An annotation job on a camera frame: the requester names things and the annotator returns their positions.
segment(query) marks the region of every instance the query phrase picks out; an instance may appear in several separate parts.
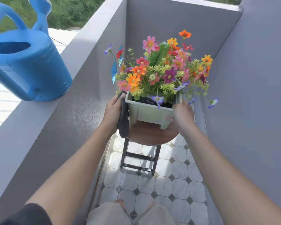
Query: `beige pants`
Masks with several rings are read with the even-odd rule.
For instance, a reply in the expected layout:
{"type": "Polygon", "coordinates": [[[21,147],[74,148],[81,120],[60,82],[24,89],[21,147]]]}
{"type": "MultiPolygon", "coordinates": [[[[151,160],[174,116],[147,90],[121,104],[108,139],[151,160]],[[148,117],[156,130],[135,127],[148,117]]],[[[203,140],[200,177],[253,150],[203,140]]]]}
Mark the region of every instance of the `beige pants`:
{"type": "MultiPolygon", "coordinates": [[[[107,202],[88,214],[86,225],[132,225],[130,215],[119,203],[107,202]]],[[[179,225],[164,206],[154,205],[139,215],[134,225],[179,225]]]]}

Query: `soil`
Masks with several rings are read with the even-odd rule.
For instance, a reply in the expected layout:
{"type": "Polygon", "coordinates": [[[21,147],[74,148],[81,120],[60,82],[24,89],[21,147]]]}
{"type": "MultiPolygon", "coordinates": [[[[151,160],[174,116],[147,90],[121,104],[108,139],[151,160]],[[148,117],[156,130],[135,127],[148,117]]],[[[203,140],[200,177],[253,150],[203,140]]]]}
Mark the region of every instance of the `soil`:
{"type": "MultiPolygon", "coordinates": [[[[152,99],[148,98],[148,97],[140,97],[140,99],[137,100],[137,101],[134,99],[134,97],[132,97],[132,101],[139,102],[139,103],[146,103],[146,104],[157,106],[157,103],[155,101],[153,101],[152,99]]],[[[171,104],[169,102],[167,102],[167,103],[163,102],[160,106],[166,107],[166,108],[172,108],[173,104],[171,104]]]]}

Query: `potted plant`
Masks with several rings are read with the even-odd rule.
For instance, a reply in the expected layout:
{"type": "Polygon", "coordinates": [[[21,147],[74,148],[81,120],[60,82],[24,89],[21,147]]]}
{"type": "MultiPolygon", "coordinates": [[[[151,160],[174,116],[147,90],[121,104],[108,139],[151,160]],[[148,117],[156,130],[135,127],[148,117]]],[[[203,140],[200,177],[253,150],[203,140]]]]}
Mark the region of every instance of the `potted plant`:
{"type": "MultiPolygon", "coordinates": [[[[189,105],[196,100],[194,95],[206,97],[209,86],[206,77],[212,58],[205,55],[201,61],[192,60],[189,51],[193,48],[184,43],[191,33],[184,30],[179,35],[182,36],[179,46],[176,38],[157,44],[155,37],[148,36],[143,41],[146,50],[144,57],[136,60],[132,49],[128,50],[130,54],[124,61],[123,49],[115,56],[110,44],[104,51],[105,54],[111,53],[120,64],[120,72],[116,75],[117,94],[127,92],[125,102],[128,103],[132,124],[140,120],[159,124],[161,129],[166,129],[170,122],[165,120],[165,116],[174,116],[172,106],[182,102],[182,94],[189,98],[189,105]]],[[[208,108],[218,102],[218,98],[207,99],[210,101],[208,108]]]]}

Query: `white corrugated roof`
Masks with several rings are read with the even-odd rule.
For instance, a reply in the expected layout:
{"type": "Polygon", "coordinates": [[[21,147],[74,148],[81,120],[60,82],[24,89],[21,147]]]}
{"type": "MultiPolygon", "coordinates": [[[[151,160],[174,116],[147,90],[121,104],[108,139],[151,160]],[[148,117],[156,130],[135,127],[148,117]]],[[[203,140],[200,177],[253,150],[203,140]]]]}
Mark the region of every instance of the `white corrugated roof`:
{"type": "MultiPolygon", "coordinates": [[[[67,31],[56,30],[54,28],[49,28],[48,31],[60,54],[79,32],[79,30],[67,31]]],[[[19,98],[0,84],[0,125],[8,118],[20,102],[21,100],[19,98]]]]}

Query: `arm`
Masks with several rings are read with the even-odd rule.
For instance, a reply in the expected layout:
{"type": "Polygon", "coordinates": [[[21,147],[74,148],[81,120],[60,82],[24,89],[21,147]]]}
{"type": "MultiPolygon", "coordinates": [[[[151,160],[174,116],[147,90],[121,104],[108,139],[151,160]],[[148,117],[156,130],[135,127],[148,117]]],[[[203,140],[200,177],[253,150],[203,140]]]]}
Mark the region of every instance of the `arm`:
{"type": "Polygon", "coordinates": [[[121,98],[106,106],[103,121],[82,147],[28,200],[45,209],[53,225],[70,225],[94,178],[108,140],[116,132],[121,98]]]}
{"type": "Polygon", "coordinates": [[[215,148],[183,101],[174,108],[179,131],[190,147],[225,225],[281,225],[281,209],[215,148]]]}

